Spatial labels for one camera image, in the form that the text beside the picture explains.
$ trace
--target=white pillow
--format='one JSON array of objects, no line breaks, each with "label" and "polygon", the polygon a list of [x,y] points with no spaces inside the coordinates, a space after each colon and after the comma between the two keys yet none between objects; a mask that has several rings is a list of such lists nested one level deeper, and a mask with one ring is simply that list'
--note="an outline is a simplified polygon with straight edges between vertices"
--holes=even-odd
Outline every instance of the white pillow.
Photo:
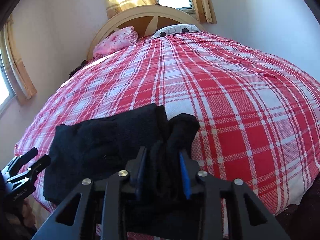
[{"label": "white pillow", "polygon": [[156,31],[155,34],[153,34],[153,36],[151,37],[151,39],[169,36],[169,35],[178,34],[178,33],[195,33],[195,32],[200,32],[200,30],[198,29],[197,26],[193,24],[176,24],[176,25],[163,27],[162,29]]}]

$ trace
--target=plaid pattern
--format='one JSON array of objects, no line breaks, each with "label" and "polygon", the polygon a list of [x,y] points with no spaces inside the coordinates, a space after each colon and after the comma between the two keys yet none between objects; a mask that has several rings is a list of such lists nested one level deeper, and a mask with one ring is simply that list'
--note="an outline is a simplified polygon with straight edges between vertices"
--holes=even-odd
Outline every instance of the plaid pattern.
[{"label": "plaid pattern", "polygon": [[[165,106],[168,119],[196,116],[193,159],[218,178],[243,179],[273,214],[319,173],[319,82],[282,58],[210,33],[144,39],[87,65],[49,98],[14,153],[36,147],[39,158],[59,124],[153,102]],[[52,212],[43,176],[34,197]]]}]

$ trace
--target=blue gripper pad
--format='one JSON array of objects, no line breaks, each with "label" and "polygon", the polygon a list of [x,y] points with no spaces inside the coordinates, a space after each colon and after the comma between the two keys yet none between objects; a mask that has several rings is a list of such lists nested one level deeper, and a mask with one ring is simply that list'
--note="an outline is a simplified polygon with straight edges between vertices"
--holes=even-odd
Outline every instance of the blue gripper pad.
[{"label": "blue gripper pad", "polygon": [[183,193],[185,194],[187,199],[190,199],[191,196],[191,182],[187,172],[186,164],[184,163],[182,153],[179,153],[180,157],[180,168],[181,168],[181,178],[183,185]]}]

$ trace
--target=pink pillow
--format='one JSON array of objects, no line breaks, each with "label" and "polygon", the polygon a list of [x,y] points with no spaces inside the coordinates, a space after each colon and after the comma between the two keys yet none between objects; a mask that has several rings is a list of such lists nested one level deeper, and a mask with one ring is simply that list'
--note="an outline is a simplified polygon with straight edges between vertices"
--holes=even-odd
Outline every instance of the pink pillow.
[{"label": "pink pillow", "polygon": [[125,27],[112,33],[110,36],[101,41],[93,50],[93,57],[99,55],[109,55],[120,49],[136,44],[138,39],[137,32],[132,26]]}]

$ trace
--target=wooden headboard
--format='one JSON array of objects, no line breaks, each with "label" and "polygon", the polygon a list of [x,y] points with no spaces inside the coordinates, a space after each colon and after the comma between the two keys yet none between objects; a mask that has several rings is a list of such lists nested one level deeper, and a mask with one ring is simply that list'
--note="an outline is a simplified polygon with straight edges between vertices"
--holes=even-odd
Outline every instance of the wooden headboard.
[{"label": "wooden headboard", "polygon": [[162,5],[142,5],[127,9],[114,17],[98,31],[91,42],[87,60],[92,58],[94,47],[113,32],[133,26],[138,38],[152,35],[157,30],[175,24],[193,24],[201,31],[204,28],[192,16],[178,9]]}]

